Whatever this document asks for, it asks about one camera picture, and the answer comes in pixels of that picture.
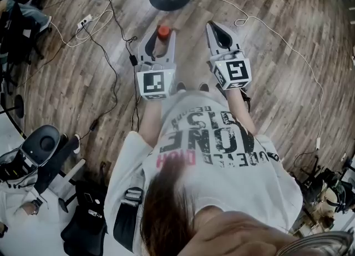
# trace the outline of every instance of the sleeve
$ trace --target sleeve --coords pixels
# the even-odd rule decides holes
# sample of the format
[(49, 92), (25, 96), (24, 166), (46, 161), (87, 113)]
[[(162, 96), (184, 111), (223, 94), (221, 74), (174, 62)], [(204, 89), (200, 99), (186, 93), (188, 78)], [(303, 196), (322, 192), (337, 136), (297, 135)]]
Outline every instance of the sleeve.
[(266, 135), (258, 134), (256, 140), (264, 148), (278, 179), (287, 213), (287, 230), (291, 229), (303, 205), (303, 195), (295, 179), (283, 168), (276, 148)]
[(152, 150), (137, 132), (127, 135), (111, 174), (104, 205), (107, 229), (111, 235), (122, 197), (129, 188), (132, 177), (141, 171), (142, 160)]

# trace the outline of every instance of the person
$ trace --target person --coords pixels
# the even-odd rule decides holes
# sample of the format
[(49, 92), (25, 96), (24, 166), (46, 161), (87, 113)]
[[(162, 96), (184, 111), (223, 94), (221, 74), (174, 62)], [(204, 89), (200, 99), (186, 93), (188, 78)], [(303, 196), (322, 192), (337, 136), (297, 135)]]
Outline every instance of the person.
[[(10, 228), (22, 225), (29, 215), (37, 215), (43, 204), (40, 195), (49, 187), (59, 174), (62, 165), (71, 155), (80, 152), (80, 136), (75, 134), (70, 140), (62, 134), (59, 144), (52, 157), (42, 167), (38, 167), (34, 174), (29, 173), (18, 179), (0, 179), (0, 238), (5, 236)], [(1, 156), (0, 172), (6, 171), (2, 165), (9, 163), (6, 154)]]
[(334, 223), (334, 215), (338, 207), (338, 197), (333, 187), (323, 183), (319, 202), (313, 209), (312, 216), (315, 221), (319, 222), (324, 229), (330, 229)]
[[(15, 4), (14, 0), (1, 0), (0, 17), (3, 12), (11, 12), (14, 4)], [(40, 10), (36, 9), (36, 7), (33, 7), (29, 4), (19, 3), (18, 5), (24, 17), (34, 19), (40, 25), (39, 32), (42, 32), (44, 29), (48, 28), (52, 20), (52, 16), (48, 16), (44, 14)]]
[(124, 141), (105, 200), (108, 233), (141, 177), (136, 255), (275, 255), (296, 239), (287, 232), (302, 208), (299, 186), (257, 134), (239, 89), (226, 91), (227, 103), (205, 83), (176, 90), (148, 101)]

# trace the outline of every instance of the leg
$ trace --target leg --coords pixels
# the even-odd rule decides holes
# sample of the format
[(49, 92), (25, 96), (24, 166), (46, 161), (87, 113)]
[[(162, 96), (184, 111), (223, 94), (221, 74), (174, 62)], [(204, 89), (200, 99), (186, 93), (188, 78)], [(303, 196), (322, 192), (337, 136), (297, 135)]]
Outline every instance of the leg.
[(56, 154), (54, 154), (50, 160), (45, 164), (45, 166), (38, 168), (38, 178), (34, 185), (38, 194), (42, 194), (53, 181), (55, 176), (58, 175), (62, 165), (71, 155), (72, 152), (76, 152), (80, 147), (79, 136), (75, 135), (71, 138), (65, 146)]
[(44, 59), (44, 55), (42, 55), (42, 53), (38, 49), (38, 46), (37, 46), (36, 42), (33, 44), (33, 48), (34, 48), (34, 51), (36, 52), (36, 54), (39, 55), (39, 58), (40, 59)]
[[(13, 0), (7, 0), (6, 4), (6, 11), (10, 11), (14, 5), (15, 1)], [(21, 13), (25, 17), (31, 17), (33, 18), (36, 22), (38, 22), (41, 26), (48, 26), (49, 22), (51, 20), (51, 17), (48, 15), (45, 15), (42, 13), (40, 10), (36, 9), (33, 6), (26, 5), (26, 4), (19, 4)]]

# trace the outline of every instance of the white cloth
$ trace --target white cloth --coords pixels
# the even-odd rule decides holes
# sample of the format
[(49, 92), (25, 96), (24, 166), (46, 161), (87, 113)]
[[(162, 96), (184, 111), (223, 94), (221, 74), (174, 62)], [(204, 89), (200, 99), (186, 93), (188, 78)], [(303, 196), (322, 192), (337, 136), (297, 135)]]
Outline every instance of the white cloth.
[[(134, 173), (144, 172), (146, 192), (167, 157), (187, 164), (181, 183), (194, 197), (197, 213), (215, 205), (235, 210), (285, 232), (302, 207), (295, 180), (283, 169), (272, 142), (252, 136), (228, 108), (201, 92), (177, 94), (163, 102), (163, 127), (152, 149), (135, 132), (123, 144), (105, 200), (108, 233), (113, 233), (124, 192)], [(142, 254), (138, 212), (133, 251)]]
[(21, 205), (35, 200), (37, 197), (35, 192), (33, 186), (9, 189), (5, 182), (2, 183), (0, 185), (0, 222), (9, 228), (23, 225), (27, 213), (21, 208)]

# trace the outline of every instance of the jeans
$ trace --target jeans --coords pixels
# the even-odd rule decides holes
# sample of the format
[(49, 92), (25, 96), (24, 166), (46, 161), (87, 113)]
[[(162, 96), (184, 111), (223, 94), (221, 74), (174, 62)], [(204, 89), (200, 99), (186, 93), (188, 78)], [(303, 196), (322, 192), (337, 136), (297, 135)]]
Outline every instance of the jeans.
[[(7, 0), (6, 3), (6, 11), (10, 11), (15, 4), (13, 0)], [(42, 27), (47, 27), (50, 22), (50, 16), (43, 14), (40, 10), (36, 9), (31, 5), (27, 4), (18, 4), (20, 6), (20, 10), (23, 16), (33, 18), (37, 23)]]

